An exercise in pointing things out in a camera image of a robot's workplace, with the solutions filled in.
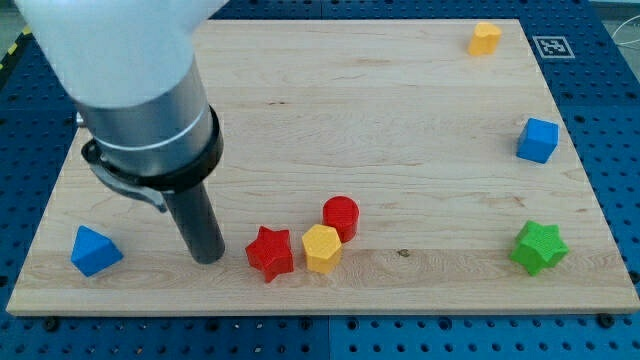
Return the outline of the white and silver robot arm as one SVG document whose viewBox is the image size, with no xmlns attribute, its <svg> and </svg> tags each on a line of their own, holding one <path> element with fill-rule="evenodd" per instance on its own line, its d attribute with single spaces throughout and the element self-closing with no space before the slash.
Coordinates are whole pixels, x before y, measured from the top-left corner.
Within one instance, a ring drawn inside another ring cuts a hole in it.
<svg viewBox="0 0 640 360">
<path fill-rule="evenodd" d="M 107 187 L 158 210 L 202 182 L 219 135 L 192 36 L 226 0 L 17 0 L 93 139 L 85 157 Z"/>
</svg>

